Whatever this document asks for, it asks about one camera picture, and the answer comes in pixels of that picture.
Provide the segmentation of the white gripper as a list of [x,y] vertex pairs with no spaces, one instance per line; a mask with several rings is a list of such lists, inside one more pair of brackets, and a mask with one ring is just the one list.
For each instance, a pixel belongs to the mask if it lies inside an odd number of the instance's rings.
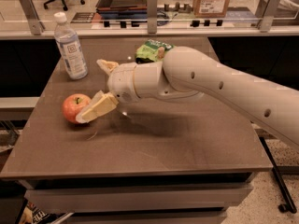
[[77,115],[76,122],[89,123],[113,111],[118,103],[134,103],[139,101],[135,92],[134,72],[136,63],[118,64],[99,59],[97,65],[109,76],[107,86],[110,92],[99,91],[91,102]]

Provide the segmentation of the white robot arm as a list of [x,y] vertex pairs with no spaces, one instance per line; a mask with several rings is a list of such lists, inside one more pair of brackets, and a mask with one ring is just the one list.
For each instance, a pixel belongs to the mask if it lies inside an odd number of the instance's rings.
[[120,103],[156,98],[189,102],[210,95],[285,144],[299,148],[299,91],[244,73],[189,47],[175,47],[155,63],[99,60],[108,92],[99,91],[77,115],[88,123]]

